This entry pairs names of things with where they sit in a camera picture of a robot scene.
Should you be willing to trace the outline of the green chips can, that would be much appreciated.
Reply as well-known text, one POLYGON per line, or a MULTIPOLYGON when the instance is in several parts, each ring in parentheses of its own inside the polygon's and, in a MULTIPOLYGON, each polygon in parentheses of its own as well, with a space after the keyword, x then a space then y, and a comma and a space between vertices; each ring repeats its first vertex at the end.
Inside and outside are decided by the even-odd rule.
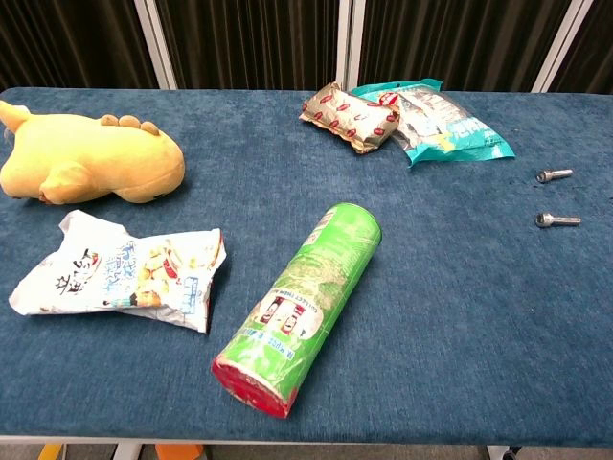
POLYGON ((330 207, 213 360, 221 385, 239 401, 286 418, 381 237, 365 208, 330 207))

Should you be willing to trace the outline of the gold red snack packet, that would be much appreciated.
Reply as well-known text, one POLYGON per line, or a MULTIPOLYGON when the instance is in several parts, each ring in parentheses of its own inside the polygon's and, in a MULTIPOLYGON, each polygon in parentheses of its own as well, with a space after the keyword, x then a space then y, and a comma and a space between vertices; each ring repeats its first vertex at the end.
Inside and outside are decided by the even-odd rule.
POLYGON ((307 100, 299 116, 349 142, 358 154, 377 150, 397 129, 399 118, 395 105, 346 93, 336 81, 307 100))

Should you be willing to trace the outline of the blue fabric table cover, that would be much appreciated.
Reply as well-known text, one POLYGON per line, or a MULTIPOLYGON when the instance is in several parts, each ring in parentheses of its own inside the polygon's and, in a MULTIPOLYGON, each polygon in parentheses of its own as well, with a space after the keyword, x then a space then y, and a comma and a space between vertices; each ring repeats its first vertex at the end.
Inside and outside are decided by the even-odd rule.
POLYGON ((613 96, 456 92, 512 159, 358 155, 300 119, 305 91, 15 87, 34 113, 147 119, 185 181, 84 205, 135 236, 222 230, 211 329, 121 313, 22 316, 8 297, 60 244, 62 207, 0 193, 0 436, 613 446, 613 96), (572 169, 539 183, 543 170, 572 169), (338 202, 382 241, 290 415, 228 394, 214 356, 338 202), (535 216, 579 217, 539 228, 535 216))

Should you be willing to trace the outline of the teal snack bag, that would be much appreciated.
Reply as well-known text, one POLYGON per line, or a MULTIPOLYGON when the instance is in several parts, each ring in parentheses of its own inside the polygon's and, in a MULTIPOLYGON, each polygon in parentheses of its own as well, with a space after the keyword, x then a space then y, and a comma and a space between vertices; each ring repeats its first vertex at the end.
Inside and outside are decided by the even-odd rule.
POLYGON ((513 158, 509 143, 446 96, 442 85, 435 79, 390 81, 361 85, 352 93, 398 108, 399 122, 392 139, 404 150, 411 165, 513 158))

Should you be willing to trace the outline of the dark brown curtain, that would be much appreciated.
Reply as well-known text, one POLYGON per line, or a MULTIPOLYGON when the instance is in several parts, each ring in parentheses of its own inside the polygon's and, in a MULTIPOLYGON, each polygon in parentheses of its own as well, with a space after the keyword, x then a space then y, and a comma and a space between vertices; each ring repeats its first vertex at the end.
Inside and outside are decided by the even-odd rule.
POLYGON ((0 0, 0 92, 159 84, 133 0, 0 0))
POLYGON ((613 0, 593 0, 549 91, 613 94, 613 0))
POLYGON ((316 90, 336 74, 339 0, 156 0, 181 89, 316 90))
POLYGON ((366 0, 358 82, 528 92, 572 0, 366 0))

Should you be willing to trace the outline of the white crumpled snack bag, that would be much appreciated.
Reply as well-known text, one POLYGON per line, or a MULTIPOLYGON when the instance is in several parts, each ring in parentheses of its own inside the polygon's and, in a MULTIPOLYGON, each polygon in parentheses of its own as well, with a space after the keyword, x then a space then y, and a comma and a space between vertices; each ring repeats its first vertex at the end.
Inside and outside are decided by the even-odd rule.
POLYGON ((208 331, 210 291, 226 258, 220 229, 136 238, 81 210, 59 225, 59 249, 12 292, 22 315, 120 311, 208 331))

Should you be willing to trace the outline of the yellow plush dinosaur toy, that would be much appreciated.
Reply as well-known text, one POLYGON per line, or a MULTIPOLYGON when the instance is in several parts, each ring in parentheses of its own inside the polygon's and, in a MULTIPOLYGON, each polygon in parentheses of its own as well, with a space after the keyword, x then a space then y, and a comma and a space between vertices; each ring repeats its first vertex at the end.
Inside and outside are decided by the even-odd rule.
POLYGON ((185 176, 179 146, 133 115, 33 114, 0 101, 0 122, 14 135, 0 168, 0 188, 12 198, 63 205, 114 194, 146 203, 173 192, 185 176))

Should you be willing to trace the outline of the white partition frame post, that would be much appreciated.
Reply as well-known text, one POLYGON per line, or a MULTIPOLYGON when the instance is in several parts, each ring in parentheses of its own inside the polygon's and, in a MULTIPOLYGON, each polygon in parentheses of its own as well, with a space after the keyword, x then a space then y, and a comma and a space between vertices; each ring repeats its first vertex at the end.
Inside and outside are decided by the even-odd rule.
POLYGON ((335 80, 351 92, 358 85, 365 0, 338 0, 335 80))
POLYGON ((531 89, 532 93, 545 93, 550 90, 557 72, 593 3, 594 0, 571 0, 535 78, 531 89))
POLYGON ((160 89, 178 88, 156 0, 133 0, 160 89))

